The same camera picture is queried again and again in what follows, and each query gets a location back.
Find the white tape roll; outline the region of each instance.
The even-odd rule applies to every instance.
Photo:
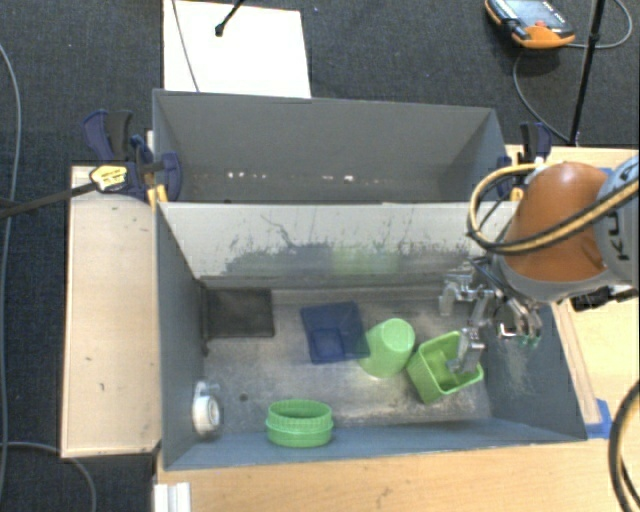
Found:
[[[196,397],[193,400],[191,416],[196,432],[203,437],[214,434],[222,423],[218,402],[211,396]]]

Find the orange device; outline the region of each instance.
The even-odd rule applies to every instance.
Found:
[[[547,50],[575,39],[573,27],[548,0],[485,0],[489,17],[520,46]]]

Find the black carpet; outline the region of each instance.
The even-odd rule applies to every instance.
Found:
[[[640,7],[628,2],[635,31],[622,47],[596,54],[579,142],[638,146]],[[505,140],[520,143],[533,120],[518,100],[511,68],[520,50],[490,25],[482,0],[289,0],[248,5],[303,13],[312,94],[371,100],[493,107]],[[586,41],[590,2],[557,0]],[[65,188],[74,160],[93,158],[79,123],[106,108],[135,112],[132,131],[151,126],[151,89],[162,85],[160,0],[4,0],[0,43],[23,100],[18,199]],[[626,30],[613,1],[602,42]],[[568,134],[583,52],[523,58],[520,83],[550,124]],[[0,65],[0,195],[7,194],[14,147],[13,93]],[[10,439],[58,443],[64,331],[66,207],[14,221],[7,280]],[[150,505],[150,456],[87,461],[101,511]],[[12,451],[0,511],[87,510],[88,492],[68,464]]]

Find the green basket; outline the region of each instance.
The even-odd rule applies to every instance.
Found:
[[[429,340],[411,357],[407,372],[425,404],[451,395],[484,378],[482,366],[469,373],[453,373],[447,361],[458,356],[460,333],[453,331]]]

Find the green ring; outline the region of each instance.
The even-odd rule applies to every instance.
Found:
[[[331,439],[331,407],[315,400],[282,400],[269,406],[268,439],[280,446],[311,448]]]

